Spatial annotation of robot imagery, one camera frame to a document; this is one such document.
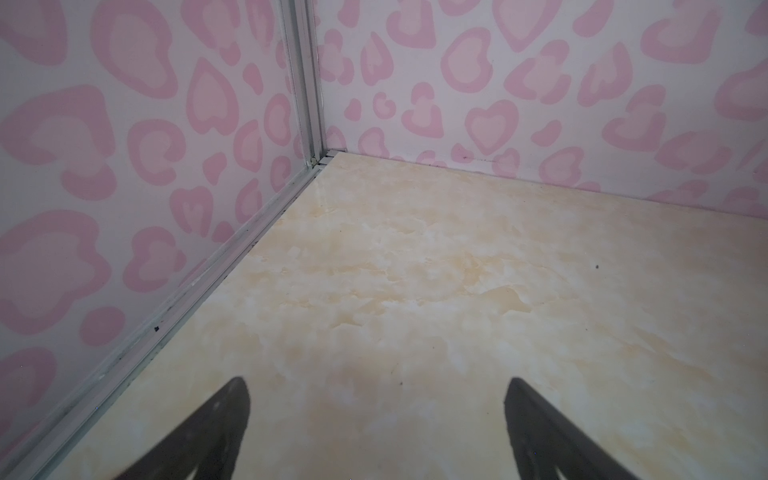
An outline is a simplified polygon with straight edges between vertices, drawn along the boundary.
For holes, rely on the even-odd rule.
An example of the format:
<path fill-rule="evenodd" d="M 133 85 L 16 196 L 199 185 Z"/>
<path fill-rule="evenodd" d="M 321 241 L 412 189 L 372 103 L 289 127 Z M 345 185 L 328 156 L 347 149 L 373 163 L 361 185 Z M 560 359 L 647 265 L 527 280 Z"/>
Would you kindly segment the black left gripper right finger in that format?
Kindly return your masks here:
<path fill-rule="evenodd" d="M 519 377 L 509 383 L 504 414 L 522 479 L 636 477 Z"/>

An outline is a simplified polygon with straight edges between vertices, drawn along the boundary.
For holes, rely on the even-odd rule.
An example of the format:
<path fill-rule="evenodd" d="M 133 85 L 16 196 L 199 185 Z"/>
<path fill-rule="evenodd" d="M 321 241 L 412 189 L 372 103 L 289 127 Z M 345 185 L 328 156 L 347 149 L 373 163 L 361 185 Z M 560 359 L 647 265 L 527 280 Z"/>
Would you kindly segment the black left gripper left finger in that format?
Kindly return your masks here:
<path fill-rule="evenodd" d="M 250 416 L 245 380 L 234 377 L 120 479 L 230 479 Z"/>

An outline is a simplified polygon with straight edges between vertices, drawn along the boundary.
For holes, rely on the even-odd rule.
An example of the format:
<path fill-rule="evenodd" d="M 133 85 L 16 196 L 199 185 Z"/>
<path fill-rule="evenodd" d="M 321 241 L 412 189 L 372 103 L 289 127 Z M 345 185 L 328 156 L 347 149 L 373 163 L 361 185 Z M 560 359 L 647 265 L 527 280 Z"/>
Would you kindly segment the aluminium frame corner profile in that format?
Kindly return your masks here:
<path fill-rule="evenodd" d="M 1 5 L 1 475 L 308 167 L 313 1 Z"/>

